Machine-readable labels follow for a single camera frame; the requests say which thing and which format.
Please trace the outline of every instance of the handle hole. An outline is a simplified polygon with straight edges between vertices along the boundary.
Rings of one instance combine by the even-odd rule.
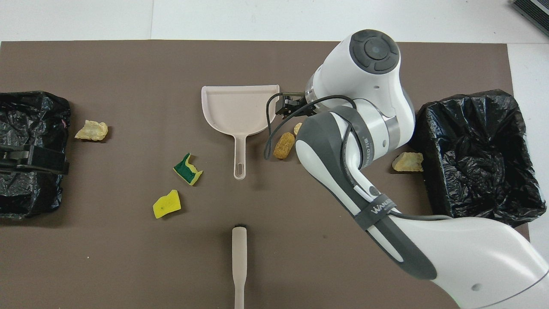
[[[242,163],[237,164],[237,175],[242,176],[244,173],[244,165]]]

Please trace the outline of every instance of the dustpan handle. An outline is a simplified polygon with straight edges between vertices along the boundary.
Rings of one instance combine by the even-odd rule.
[[[238,180],[246,177],[246,136],[234,137],[234,177]]]

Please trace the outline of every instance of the green and yellow sponge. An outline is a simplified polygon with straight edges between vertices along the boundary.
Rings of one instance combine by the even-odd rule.
[[[202,175],[203,170],[198,171],[194,165],[189,163],[191,153],[185,155],[185,158],[179,162],[176,166],[173,167],[173,170],[183,178],[189,185],[194,185],[200,175]]]

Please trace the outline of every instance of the crumpled plastic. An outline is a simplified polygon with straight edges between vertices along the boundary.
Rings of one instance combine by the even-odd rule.
[[[517,101],[501,90],[425,104],[410,145],[423,153],[433,213],[512,227],[545,213]]]
[[[32,144],[65,152],[66,99],[43,91],[0,93],[0,144]],[[22,219],[59,208],[62,175],[0,172],[0,217]]]

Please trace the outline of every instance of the food scrap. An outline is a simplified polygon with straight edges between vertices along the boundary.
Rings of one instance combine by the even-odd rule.
[[[397,172],[423,172],[421,163],[423,154],[403,152],[393,161],[393,169]]]
[[[81,140],[100,141],[105,138],[108,132],[106,123],[86,120],[84,127],[74,137]]]
[[[298,135],[298,132],[299,132],[299,128],[301,127],[302,123],[298,123],[297,125],[295,125],[294,127],[294,135],[297,136]]]
[[[183,160],[173,167],[173,170],[177,173],[177,175],[192,186],[197,182],[198,178],[200,178],[203,170],[198,171],[194,165],[190,164],[190,157],[191,153],[186,154]]]
[[[279,159],[286,159],[288,154],[290,154],[290,150],[292,150],[294,143],[295,137],[292,133],[286,132],[282,134],[280,140],[278,140],[278,143],[276,143],[276,146],[274,147],[273,155]]]
[[[179,194],[177,190],[171,190],[168,195],[162,196],[153,205],[154,217],[156,219],[165,216],[166,214],[181,209]]]

